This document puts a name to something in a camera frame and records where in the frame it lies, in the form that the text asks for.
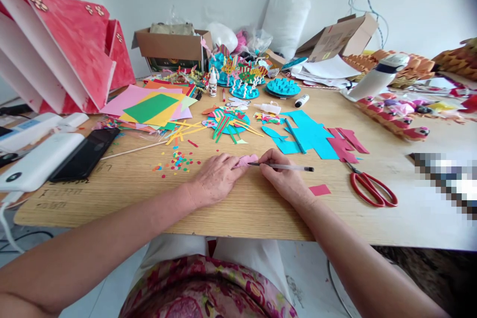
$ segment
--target charging cable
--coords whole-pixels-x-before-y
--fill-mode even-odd
[[[5,219],[5,210],[8,205],[14,203],[17,201],[24,192],[22,191],[12,191],[9,193],[5,198],[1,201],[1,207],[0,207],[0,224],[3,227],[3,230],[5,231],[6,239],[8,240],[8,243],[16,249],[20,253],[25,253],[25,250],[23,250],[20,246],[18,246],[13,239],[13,236],[11,235],[10,227],[8,226],[8,223],[6,222]]]

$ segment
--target white plastic bag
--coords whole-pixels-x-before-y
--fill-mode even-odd
[[[303,27],[312,5],[310,0],[270,0],[262,28],[273,36],[270,49],[287,61],[298,48]]]
[[[210,31],[214,46],[225,45],[230,53],[235,50],[239,43],[234,32],[219,22],[211,22],[207,25],[206,30]]]

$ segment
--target red scissors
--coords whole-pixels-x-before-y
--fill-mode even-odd
[[[360,172],[358,169],[352,166],[349,163],[349,161],[347,161],[346,159],[345,161],[346,161],[346,164],[348,164],[349,168],[353,171],[350,175],[351,186],[353,187],[354,191],[361,197],[361,199],[363,199],[368,204],[374,207],[385,207],[385,206],[396,207],[398,205],[398,201],[397,201],[398,198],[396,198],[394,193],[387,186],[385,186],[382,182],[380,182],[376,178],[373,178],[372,176],[366,173]],[[360,190],[358,184],[356,183],[357,181],[376,199],[376,201],[371,200],[368,196],[366,196]],[[391,198],[391,201],[388,201],[383,195],[381,195],[381,193],[379,192],[375,184],[378,184],[380,187],[382,187],[386,191],[386,193]]]

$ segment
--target flower pattern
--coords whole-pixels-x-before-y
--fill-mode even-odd
[[[137,282],[120,318],[296,318],[297,312],[259,273],[194,255],[159,262]]]
[[[103,10],[101,9],[101,6],[96,5],[96,6],[94,7],[94,9],[96,10],[96,12],[98,13],[99,16],[104,16],[104,12],[103,12]]]
[[[30,0],[35,4],[36,8],[44,12],[48,11],[48,7],[43,3],[43,0]]]

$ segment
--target white glue bottle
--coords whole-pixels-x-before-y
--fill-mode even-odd
[[[309,95],[307,95],[307,94],[302,95],[295,102],[295,107],[300,108],[302,105],[304,105],[306,102],[308,102],[309,99],[310,99]]]
[[[215,67],[210,68],[210,78],[209,78],[209,96],[217,96],[217,75],[215,73]]]
[[[409,62],[409,56],[403,53],[392,54],[379,61],[348,94],[342,94],[352,100],[358,101],[364,97],[376,97],[403,70]]]
[[[275,115],[279,115],[280,111],[282,110],[282,107],[280,107],[278,103],[274,101],[271,101],[270,104],[254,104],[253,106],[259,108],[264,112],[273,113]]]

